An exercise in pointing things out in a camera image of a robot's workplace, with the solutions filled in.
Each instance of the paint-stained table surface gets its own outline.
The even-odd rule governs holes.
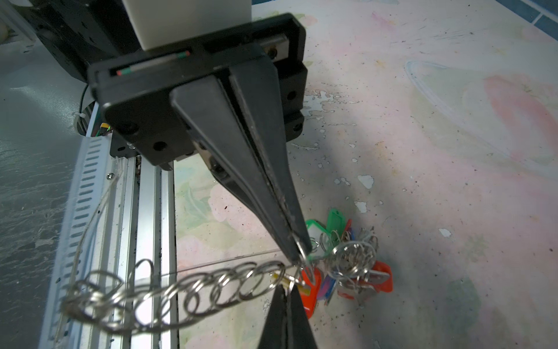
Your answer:
[[[491,0],[253,6],[282,12],[307,34],[305,126],[287,144],[304,216],[375,226],[394,274],[364,309],[320,302],[319,347],[555,347],[558,42]],[[179,269],[277,248],[198,157],[175,184]],[[181,347],[254,347],[268,306],[184,329]]]

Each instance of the yellow tag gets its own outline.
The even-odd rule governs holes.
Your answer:
[[[277,278],[279,277],[278,274],[273,273],[273,275],[271,275],[271,278],[273,279],[273,281],[277,280]],[[281,280],[281,284],[283,285],[284,288],[288,288],[288,286],[290,285],[291,281],[285,277],[283,277],[283,279]],[[305,295],[305,296],[309,296],[310,295],[310,286],[309,285],[304,285],[302,286],[301,284],[296,284],[296,286],[299,288],[299,293],[300,295]]]

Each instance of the blue tile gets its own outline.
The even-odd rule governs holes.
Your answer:
[[[532,22],[539,14],[537,10],[522,2],[521,0],[496,0],[506,6],[521,18],[528,22]]]
[[[531,0],[542,8],[547,9],[554,14],[558,13],[558,1],[556,0]]]
[[[536,23],[535,27],[558,40],[558,23],[546,16],[542,16]]]

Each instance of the chain of key rings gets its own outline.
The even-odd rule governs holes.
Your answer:
[[[212,272],[197,272],[187,275],[168,286],[160,286],[155,280],[153,262],[141,260],[134,266],[128,282],[106,271],[92,271],[85,279],[70,286],[62,301],[62,312],[79,322],[89,323],[113,334],[160,333],[170,329],[191,326],[202,319],[241,302],[252,300],[272,291],[283,280],[307,287],[300,277],[302,271],[314,284],[314,267],[308,262],[300,241],[295,237],[301,254],[301,265],[296,266],[295,275],[289,275],[280,261],[270,261],[258,265],[245,262],[233,268]],[[367,241],[344,241],[332,249],[324,258],[325,269],[339,284],[356,289],[357,280],[367,280],[368,273],[376,261],[377,237],[367,237]],[[151,268],[149,283],[134,283],[135,269],[147,263]],[[266,276],[277,275],[265,282]],[[103,287],[95,280],[105,279]],[[171,301],[178,294],[183,295],[181,306],[186,314],[184,319],[170,322],[167,316]],[[141,316],[142,307],[157,304],[150,319]]]

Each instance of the green key tag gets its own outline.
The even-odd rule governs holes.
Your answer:
[[[312,252],[308,255],[308,259],[314,261],[327,256],[333,249],[328,231],[313,219],[306,221],[306,229],[312,244]]]
[[[341,235],[343,235],[346,223],[347,220],[340,210],[332,208],[329,211],[326,230],[328,231],[328,235],[331,237],[333,247],[337,246],[341,241]]]

